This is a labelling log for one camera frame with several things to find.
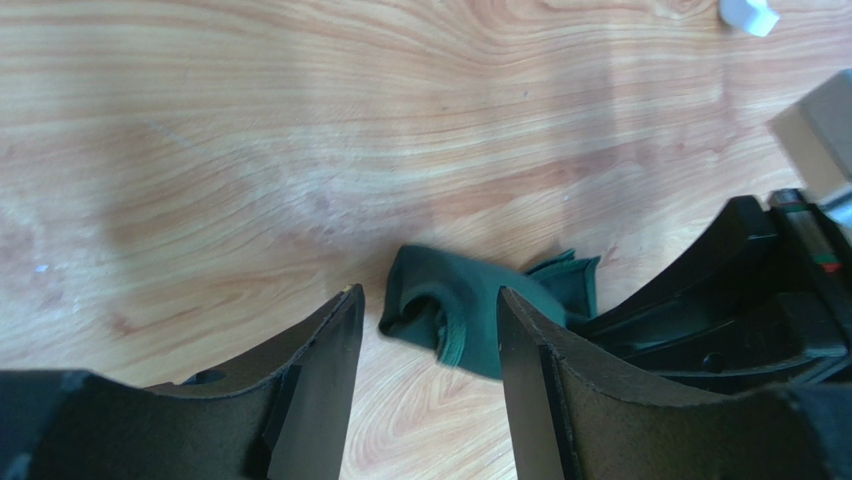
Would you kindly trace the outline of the dark green cloth napkin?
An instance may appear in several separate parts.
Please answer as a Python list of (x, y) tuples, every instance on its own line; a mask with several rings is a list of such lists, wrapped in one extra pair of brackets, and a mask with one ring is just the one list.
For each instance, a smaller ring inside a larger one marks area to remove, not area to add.
[(387, 278), (382, 334), (434, 352), (452, 368), (499, 380), (497, 300), (519, 293), (563, 328), (597, 316), (599, 258), (569, 249), (525, 270), (423, 245), (404, 245)]

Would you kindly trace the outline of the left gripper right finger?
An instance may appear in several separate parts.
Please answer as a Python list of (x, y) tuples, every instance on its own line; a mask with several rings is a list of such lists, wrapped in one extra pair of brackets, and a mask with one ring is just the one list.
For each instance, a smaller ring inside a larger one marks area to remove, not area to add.
[(503, 387), (522, 479), (822, 479), (789, 388), (725, 396), (643, 371), (498, 296)]

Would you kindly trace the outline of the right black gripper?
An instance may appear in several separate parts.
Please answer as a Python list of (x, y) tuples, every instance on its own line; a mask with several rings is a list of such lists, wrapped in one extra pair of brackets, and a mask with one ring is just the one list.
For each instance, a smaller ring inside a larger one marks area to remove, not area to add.
[(714, 393), (769, 383), (851, 381), (851, 244), (798, 189), (772, 192), (770, 216), (807, 292), (757, 299), (723, 291), (779, 239), (754, 196), (729, 199), (693, 244), (615, 308), (576, 332), (666, 379)]

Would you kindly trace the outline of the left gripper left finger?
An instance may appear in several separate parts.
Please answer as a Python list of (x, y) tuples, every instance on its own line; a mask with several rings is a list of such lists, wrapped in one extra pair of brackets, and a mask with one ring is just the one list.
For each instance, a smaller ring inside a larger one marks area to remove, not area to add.
[(335, 479), (364, 321), (360, 285), (180, 383), (26, 374), (30, 479)]

